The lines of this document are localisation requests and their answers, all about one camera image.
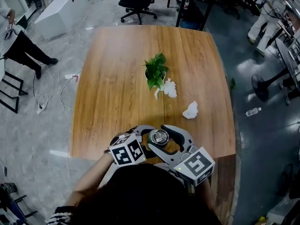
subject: wooden table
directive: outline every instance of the wooden table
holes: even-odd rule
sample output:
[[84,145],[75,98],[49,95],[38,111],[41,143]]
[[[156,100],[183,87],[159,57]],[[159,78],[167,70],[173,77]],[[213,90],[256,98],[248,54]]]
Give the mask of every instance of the wooden table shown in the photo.
[[[178,97],[149,90],[144,60],[163,52]],[[198,103],[198,115],[182,112]],[[98,159],[119,132],[148,124],[187,130],[216,161],[211,186],[216,213],[228,223],[235,178],[235,129],[228,86],[211,34],[164,26],[99,29],[87,54],[76,95],[70,154]],[[167,146],[169,151],[174,145]]]

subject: potted plant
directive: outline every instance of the potted plant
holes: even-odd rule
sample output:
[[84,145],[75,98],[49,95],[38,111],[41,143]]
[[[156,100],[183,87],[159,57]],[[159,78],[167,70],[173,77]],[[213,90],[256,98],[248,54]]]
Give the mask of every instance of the potted plant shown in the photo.
[[149,89],[154,86],[161,88],[164,85],[165,74],[169,68],[165,67],[165,56],[162,52],[155,55],[155,58],[150,58],[149,61],[145,60],[145,76]]

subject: gray floor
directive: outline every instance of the gray floor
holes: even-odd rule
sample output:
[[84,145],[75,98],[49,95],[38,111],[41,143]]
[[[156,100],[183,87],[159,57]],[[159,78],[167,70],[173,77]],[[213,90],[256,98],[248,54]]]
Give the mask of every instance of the gray floor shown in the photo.
[[[72,32],[49,41],[42,38],[33,23],[30,25],[28,36],[48,55],[61,61],[68,48],[61,64],[56,93],[59,94],[65,85],[65,75],[82,69],[98,27],[138,24],[137,16],[120,23],[125,9],[119,7],[118,2],[90,0],[87,12]],[[150,11],[155,11],[158,19],[142,15],[143,24],[175,25],[176,9],[166,8],[166,0],[156,0]],[[256,17],[248,11],[241,10],[240,13],[241,19],[236,20],[234,15],[224,14],[221,7],[214,6],[207,28],[214,37],[228,77],[233,77],[237,84],[232,91],[232,100],[242,143],[240,196],[234,224],[250,225],[275,205],[278,178],[285,165],[296,161],[300,99],[287,107],[285,92],[278,89],[277,83],[270,87],[268,102],[263,103],[255,96],[251,87],[252,74],[270,78],[282,69],[282,65],[269,51],[266,58],[259,56],[255,46],[246,39]],[[37,14],[34,14],[31,21],[36,18]],[[274,47],[269,49],[276,54]],[[39,212],[29,221],[42,224],[57,206],[64,203],[74,183],[93,161],[68,158],[71,122],[63,112],[59,96],[54,95],[45,111],[38,115],[38,105],[32,94],[34,72],[9,60],[6,65],[9,72],[24,79],[24,89],[29,95],[21,97],[17,115],[0,106],[0,159],[8,167],[7,178],[1,177],[0,181],[16,183],[19,194],[28,196],[25,200],[28,210]],[[54,67],[42,65],[43,74],[41,80],[35,81],[35,94],[50,97],[57,86],[59,68],[60,64]],[[66,106],[73,107],[77,85],[72,80],[65,87],[62,100]],[[0,88],[14,92],[3,83]],[[257,106],[262,107],[262,111],[247,118],[245,112]],[[72,118],[71,110],[66,109],[66,114]]]

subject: water bottle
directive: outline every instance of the water bottle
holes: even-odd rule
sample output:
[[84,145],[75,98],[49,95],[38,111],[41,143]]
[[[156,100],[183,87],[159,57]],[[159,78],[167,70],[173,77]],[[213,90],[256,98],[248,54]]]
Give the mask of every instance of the water bottle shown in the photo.
[[249,111],[247,111],[247,112],[246,112],[246,116],[247,116],[247,117],[250,117],[250,116],[252,116],[252,115],[254,115],[254,114],[257,114],[257,113],[258,113],[259,111],[261,111],[261,110],[262,110],[261,107],[259,107],[259,108],[255,107],[255,108],[250,109]]

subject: crumpled tissue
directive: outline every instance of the crumpled tissue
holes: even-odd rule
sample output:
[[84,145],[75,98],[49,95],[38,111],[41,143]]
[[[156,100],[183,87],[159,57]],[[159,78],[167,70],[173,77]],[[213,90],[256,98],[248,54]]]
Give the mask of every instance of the crumpled tissue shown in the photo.
[[196,103],[196,101],[192,102],[188,107],[187,110],[185,110],[182,115],[187,118],[187,119],[192,119],[195,118],[197,116],[198,113],[198,104]]
[[156,89],[156,91],[154,93],[155,98],[156,99],[158,98],[159,91],[164,91],[164,93],[171,98],[177,97],[177,91],[176,91],[175,86],[176,86],[176,83],[171,82],[171,79],[168,78],[168,80],[165,82],[165,84],[163,86],[161,86],[161,88]]

